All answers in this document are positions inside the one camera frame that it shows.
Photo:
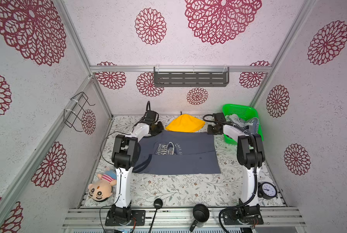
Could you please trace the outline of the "grey blue tank top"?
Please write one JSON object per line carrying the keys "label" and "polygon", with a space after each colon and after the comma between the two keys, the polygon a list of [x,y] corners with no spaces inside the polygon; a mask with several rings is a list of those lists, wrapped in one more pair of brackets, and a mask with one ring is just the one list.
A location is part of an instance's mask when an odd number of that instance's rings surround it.
{"label": "grey blue tank top", "polygon": [[163,131],[143,138],[133,172],[153,175],[220,174],[215,140],[207,133]]}

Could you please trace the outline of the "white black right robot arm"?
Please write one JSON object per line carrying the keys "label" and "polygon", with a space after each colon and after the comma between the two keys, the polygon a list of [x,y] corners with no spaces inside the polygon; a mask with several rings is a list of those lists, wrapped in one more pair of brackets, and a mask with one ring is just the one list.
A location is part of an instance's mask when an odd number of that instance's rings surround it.
{"label": "white black right robot arm", "polygon": [[243,166],[242,191],[239,204],[228,207],[226,211],[236,209],[238,217],[258,215],[260,208],[257,197],[258,178],[262,163],[265,161],[261,136],[250,134],[230,125],[209,125],[210,135],[225,134],[237,141],[237,161]]}

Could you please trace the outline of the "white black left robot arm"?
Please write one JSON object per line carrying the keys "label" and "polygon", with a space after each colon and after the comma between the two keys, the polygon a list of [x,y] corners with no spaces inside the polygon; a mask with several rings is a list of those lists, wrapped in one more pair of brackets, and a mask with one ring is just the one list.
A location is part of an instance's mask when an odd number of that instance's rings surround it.
{"label": "white black left robot arm", "polygon": [[139,142],[147,135],[155,136],[164,130],[163,124],[138,123],[131,133],[117,132],[112,151],[112,164],[117,175],[115,202],[110,208],[110,217],[120,221],[132,218],[130,181],[135,164],[139,159]]}

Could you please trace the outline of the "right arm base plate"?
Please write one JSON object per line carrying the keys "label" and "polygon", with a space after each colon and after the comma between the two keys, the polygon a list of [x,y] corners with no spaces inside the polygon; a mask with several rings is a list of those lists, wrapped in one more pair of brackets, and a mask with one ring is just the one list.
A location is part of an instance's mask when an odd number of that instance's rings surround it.
{"label": "right arm base plate", "polygon": [[264,224],[259,206],[244,206],[225,211],[223,214],[225,225],[262,225]]}

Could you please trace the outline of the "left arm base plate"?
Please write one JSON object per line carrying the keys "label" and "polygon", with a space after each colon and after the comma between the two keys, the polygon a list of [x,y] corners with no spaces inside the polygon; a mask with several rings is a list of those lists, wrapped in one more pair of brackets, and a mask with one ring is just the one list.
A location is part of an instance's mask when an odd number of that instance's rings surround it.
{"label": "left arm base plate", "polygon": [[144,226],[145,210],[112,210],[107,213],[105,226]]}

